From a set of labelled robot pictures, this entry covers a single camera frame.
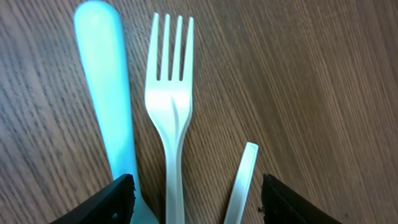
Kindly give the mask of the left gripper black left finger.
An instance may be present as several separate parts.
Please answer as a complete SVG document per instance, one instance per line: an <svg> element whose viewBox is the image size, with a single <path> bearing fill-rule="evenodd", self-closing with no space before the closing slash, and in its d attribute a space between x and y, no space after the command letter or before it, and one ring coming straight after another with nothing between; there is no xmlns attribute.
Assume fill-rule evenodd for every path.
<svg viewBox="0 0 398 224"><path fill-rule="evenodd" d="M52 224L130 224L134 191L133 176L123 174Z"/></svg>

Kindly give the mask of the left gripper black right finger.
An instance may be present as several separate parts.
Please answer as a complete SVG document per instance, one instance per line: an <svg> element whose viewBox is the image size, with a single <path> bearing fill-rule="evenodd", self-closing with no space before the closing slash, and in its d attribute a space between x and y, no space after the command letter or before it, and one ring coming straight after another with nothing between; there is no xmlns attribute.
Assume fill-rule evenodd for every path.
<svg viewBox="0 0 398 224"><path fill-rule="evenodd" d="M261 201L264 223L340 224L271 174L263 175Z"/></svg>

